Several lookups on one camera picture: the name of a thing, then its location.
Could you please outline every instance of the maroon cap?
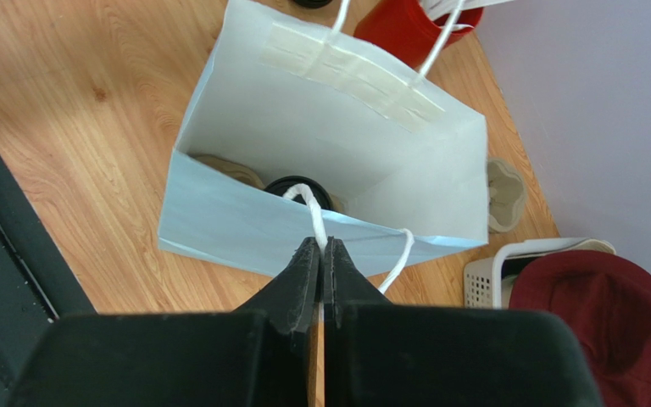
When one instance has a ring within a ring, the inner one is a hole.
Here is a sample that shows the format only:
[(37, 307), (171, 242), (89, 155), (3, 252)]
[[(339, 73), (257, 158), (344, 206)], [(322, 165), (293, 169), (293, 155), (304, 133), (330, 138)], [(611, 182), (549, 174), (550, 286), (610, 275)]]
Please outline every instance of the maroon cap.
[(574, 331), (608, 406), (651, 407), (651, 275), (613, 254), (574, 250), (531, 262), (510, 309), (545, 309)]

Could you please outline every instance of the wood grain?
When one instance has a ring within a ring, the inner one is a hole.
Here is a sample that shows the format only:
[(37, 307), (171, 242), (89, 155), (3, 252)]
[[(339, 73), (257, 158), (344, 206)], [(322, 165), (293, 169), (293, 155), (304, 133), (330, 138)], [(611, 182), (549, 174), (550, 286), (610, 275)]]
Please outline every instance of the wood grain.
[[(337, 2), (262, 3), (325, 25), (337, 12)], [(345, 32), (375, 3), (354, 1)], [(100, 312), (228, 310), (269, 280), (156, 243), (170, 150), (225, 5), (0, 0), (0, 154)], [(528, 184), (515, 231), (409, 267), (388, 292), (398, 303), (461, 306), (466, 263), (558, 232), (476, 36), (444, 51), (429, 79), (487, 117), (490, 154)]]

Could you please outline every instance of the red cup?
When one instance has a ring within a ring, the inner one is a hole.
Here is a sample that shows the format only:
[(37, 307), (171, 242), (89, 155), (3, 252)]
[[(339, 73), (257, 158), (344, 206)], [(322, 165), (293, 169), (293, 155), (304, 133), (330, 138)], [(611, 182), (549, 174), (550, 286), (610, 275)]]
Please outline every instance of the red cup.
[[(483, 7), (464, 10), (458, 24), (476, 27)], [(436, 44), (448, 14), (436, 22), (428, 19), (418, 0), (381, 0), (356, 27), (354, 37), (377, 45), (415, 69), (426, 60)], [(444, 47), (472, 32), (473, 28), (454, 31)]]

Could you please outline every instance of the white paper bag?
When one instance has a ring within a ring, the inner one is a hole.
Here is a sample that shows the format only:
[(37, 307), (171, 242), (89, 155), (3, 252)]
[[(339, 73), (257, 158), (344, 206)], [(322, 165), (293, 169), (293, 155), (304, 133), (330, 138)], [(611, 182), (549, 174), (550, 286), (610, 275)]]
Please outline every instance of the white paper bag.
[(173, 149), (160, 248), (274, 276), (313, 236), (306, 206), (191, 158), (202, 154), (339, 197), (346, 215), (324, 211), (325, 229), (367, 276), (398, 260), (398, 228), (417, 235), (410, 265), (487, 242), (484, 117), (339, 33), (344, 17), (331, 29), (229, 1)]

